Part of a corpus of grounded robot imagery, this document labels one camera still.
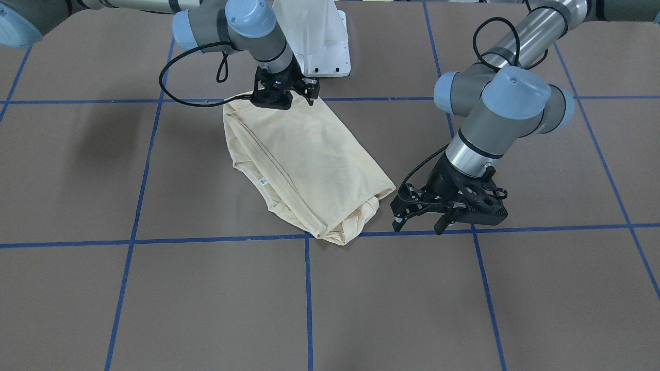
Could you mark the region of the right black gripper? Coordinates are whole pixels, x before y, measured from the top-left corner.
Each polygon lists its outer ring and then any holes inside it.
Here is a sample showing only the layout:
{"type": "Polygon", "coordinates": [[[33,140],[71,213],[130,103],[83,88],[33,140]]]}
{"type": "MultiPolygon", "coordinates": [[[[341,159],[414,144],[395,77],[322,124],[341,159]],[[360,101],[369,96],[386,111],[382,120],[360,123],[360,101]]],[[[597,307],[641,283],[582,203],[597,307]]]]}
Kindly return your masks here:
{"type": "Polygon", "coordinates": [[[320,93],[320,82],[316,77],[306,77],[299,66],[299,62],[292,57],[290,63],[283,70],[276,72],[275,63],[259,65],[255,78],[274,80],[281,83],[288,91],[294,91],[303,96],[309,106],[313,106],[320,93]]]}

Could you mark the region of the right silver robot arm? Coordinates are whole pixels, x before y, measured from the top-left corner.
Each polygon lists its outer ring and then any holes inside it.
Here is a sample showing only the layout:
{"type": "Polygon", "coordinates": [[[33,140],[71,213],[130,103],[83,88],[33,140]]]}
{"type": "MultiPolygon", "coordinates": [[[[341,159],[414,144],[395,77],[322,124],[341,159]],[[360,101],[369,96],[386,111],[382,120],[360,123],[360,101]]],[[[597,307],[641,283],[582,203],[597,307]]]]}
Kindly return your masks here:
{"type": "Polygon", "coordinates": [[[318,79],[302,73],[267,1],[2,1],[2,45],[27,48],[78,12],[123,8],[172,15],[172,33],[182,53],[159,75],[159,85],[170,98],[174,95],[163,79],[174,63],[195,53],[220,52],[216,81],[222,83],[228,78],[228,57],[242,51],[250,53],[257,69],[253,92],[236,99],[259,108],[288,110],[293,93],[309,105],[318,98],[318,79]]]}

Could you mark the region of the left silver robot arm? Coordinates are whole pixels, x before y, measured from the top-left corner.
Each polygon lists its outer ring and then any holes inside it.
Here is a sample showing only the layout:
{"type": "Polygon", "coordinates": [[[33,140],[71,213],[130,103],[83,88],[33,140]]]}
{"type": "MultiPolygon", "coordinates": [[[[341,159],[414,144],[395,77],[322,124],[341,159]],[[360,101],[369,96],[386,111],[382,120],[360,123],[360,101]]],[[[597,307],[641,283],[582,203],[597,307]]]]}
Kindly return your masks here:
{"type": "Polygon", "coordinates": [[[658,1],[537,1],[518,26],[488,19],[509,27],[488,50],[479,51],[472,35],[476,62],[466,71],[443,73],[433,96],[439,109],[465,121],[434,153],[438,162],[423,187],[402,181],[390,204],[395,232],[426,213],[439,214],[436,234],[455,223],[496,226],[508,216],[508,193],[492,178],[496,164],[517,139],[551,133],[575,113],[571,93],[532,70],[556,40],[591,21],[658,23],[658,1]]]}

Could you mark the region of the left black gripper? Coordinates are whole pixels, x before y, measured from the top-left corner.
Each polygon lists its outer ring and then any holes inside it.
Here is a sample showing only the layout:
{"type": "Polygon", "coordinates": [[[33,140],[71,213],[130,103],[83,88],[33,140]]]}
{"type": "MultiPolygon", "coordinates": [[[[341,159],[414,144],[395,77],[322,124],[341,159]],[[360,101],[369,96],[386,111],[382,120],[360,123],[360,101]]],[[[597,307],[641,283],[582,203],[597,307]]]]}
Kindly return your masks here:
{"type": "Polygon", "coordinates": [[[454,223],[454,220],[447,215],[448,210],[464,206],[453,201],[454,197],[459,194],[456,181],[462,177],[488,181],[487,162],[478,166],[477,175],[472,176],[457,169],[448,155],[441,154],[427,179],[427,183],[422,188],[416,188],[408,182],[416,171],[435,157],[436,154],[433,154],[415,167],[399,186],[396,197],[390,204],[393,212],[392,226],[394,232],[401,232],[406,221],[412,217],[426,213],[437,213],[439,219],[434,224],[434,232],[436,235],[443,235],[446,229],[454,223]]]}

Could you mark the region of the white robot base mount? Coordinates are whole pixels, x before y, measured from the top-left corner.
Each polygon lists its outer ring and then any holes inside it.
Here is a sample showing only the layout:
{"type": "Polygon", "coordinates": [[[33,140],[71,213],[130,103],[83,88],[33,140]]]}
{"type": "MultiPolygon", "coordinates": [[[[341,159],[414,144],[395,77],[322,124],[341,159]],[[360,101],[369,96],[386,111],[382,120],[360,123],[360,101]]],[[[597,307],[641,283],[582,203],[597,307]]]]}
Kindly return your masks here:
{"type": "Polygon", "coordinates": [[[335,1],[274,1],[273,10],[303,75],[350,75],[346,14],[335,1]]]}

